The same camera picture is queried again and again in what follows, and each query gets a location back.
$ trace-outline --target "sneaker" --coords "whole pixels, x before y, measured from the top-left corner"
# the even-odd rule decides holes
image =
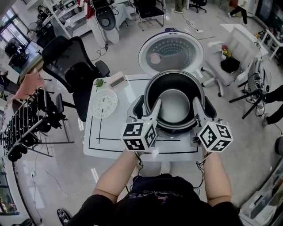
[[[268,125],[267,121],[266,121],[266,118],[269,116],[269,114],[265,114],[264,115],[264,120],[262,121],[262,126],[263,127],[266,127]]]
[[[175,13],[179,13],[179,14],[182,14],[182,13],[183,13],[183,12],[177,11],[176,9],[174,9],[174,12],[175,12]]]
[[[164,173],[170,173],[171,163],[170,162],[162,162],[160,175]]]

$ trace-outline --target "white box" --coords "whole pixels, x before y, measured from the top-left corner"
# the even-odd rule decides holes
[[[127,150],[147,151],[157,137],[154,121],[125,123],[121,137]]]
[[[198,137],[209,152],[223,152],[234,140],[229,126],[210,121],[205,124]]]

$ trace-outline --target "open lid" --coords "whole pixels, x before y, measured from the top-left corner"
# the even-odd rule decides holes
[[[166,70],[194,72],[203,61],[203,47],[193,36],[166,28],[147,40],[138,55],[142,70],[155,76]]]

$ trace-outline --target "red object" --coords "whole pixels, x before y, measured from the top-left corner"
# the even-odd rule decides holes
[[[237,6],[238,6],[238,0],[230,0],[229,6],[231,6],[231,7],[233,7],[233,8],[237,8]]]
[[[88,3],[88,0],[78,0],[78,4],[80,5],[80,1],[84,1],[86,3]],[[95,10],[93,8],[90,7],[90,5],[88,4],[88,13],[87,15],[85,15],[86,19],[89,19],[90,17],[94,16],[95,14]]]

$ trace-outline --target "green plant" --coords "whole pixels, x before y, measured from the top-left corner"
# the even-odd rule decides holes
[[[103,83],[104,83],[103,79],[97,79],[97,80],[94,82],[94,84],[95,84],[95,86],[96,86],[97,88],[103,86]]]

